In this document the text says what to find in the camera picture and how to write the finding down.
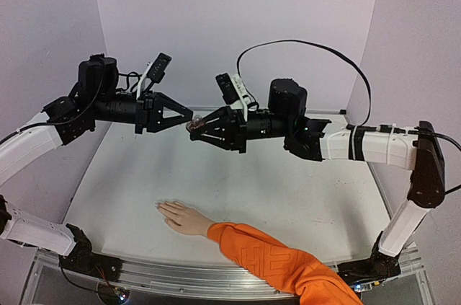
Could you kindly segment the mannequin hand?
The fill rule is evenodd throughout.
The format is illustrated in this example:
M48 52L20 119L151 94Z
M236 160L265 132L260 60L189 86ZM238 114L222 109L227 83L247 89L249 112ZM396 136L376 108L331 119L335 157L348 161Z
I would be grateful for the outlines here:
M174 231L188 236L206 237L215 223L199 211L180 202L162 201L156 204L164 222Z

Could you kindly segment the nail polish bottle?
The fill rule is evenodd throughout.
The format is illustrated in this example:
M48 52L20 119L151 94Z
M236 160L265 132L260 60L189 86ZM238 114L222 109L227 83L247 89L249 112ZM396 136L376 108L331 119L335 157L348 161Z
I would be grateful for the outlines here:
M206 126L206 125L207 125L206 120L200 115L196 115L186 124L186 129L188 132L191 133L192 131L202 128L203 126Z

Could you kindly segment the orange sleeve forearm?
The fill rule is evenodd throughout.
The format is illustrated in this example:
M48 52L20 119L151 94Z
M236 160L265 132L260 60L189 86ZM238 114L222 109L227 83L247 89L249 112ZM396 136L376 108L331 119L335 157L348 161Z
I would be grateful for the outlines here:
M229 260L301 304L361 304L355 292L308 252L290 248L246 224L217 223L207 237Z

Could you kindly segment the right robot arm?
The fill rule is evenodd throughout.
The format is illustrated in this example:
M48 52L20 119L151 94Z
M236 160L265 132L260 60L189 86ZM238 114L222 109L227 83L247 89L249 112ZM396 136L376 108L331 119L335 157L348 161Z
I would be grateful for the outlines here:
M285 151L315 162L350 160L411 171L407 197L377 241L381 255L397 257L426 214L445 198L444 157L431 123L415 128L341 125L305 114L308 92L292 79L275 79L267 109L256 109L239 75L216 81L224 107L187 124L191 140L246 152L250 140L283 138Z

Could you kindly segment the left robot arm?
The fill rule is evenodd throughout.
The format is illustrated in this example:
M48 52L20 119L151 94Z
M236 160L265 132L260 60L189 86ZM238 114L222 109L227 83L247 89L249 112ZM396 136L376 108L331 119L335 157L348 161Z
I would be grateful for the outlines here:
M98 121L130 124L139 135L189 122L193 114L189 108L152 90L164 78L170 62L170 56L160 53L138 77L135 91L119 88L115 58L96 54L81 62L78 81L68 95L44 106L26 125L1 140L1 183L85 132L94 131ZM88 250L91 243L80 228L54 224L5 200L1 201L1 238L68 257L83 274L97 268L97 257Z

